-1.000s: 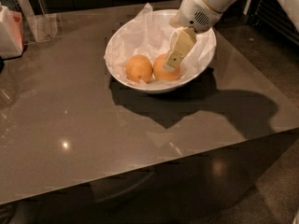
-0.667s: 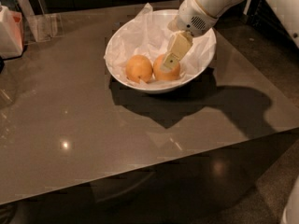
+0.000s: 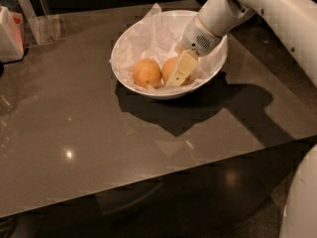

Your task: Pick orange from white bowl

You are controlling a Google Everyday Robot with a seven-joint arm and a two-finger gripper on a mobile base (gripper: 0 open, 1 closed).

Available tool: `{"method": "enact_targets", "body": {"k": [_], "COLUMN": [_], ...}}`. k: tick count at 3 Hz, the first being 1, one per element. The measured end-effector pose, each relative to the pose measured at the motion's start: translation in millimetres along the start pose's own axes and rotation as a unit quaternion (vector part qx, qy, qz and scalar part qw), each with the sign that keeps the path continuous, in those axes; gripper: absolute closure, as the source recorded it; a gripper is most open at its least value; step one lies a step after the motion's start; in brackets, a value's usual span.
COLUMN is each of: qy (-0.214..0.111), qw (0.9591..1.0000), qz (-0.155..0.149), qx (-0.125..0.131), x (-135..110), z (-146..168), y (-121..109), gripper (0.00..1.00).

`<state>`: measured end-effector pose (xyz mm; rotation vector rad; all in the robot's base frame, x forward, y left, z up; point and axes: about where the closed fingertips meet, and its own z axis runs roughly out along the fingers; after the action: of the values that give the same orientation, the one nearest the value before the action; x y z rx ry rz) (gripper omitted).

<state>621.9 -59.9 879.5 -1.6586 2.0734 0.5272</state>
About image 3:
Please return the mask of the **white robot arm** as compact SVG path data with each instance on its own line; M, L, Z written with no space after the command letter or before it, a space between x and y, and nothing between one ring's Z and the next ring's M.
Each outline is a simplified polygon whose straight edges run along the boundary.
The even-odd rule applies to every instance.
M235 27L260 15L317 85L317 5L312 0L207 0L185 28L167 83L180 86ZM317 238L317 145L300 162L279 238Z

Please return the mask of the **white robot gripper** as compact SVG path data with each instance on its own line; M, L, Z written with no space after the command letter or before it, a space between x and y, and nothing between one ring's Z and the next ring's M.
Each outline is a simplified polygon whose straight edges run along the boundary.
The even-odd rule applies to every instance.
M198 57L209 55L235 27L256 14L236 0L207 0L185 28L167 86L181 86L198 65Z

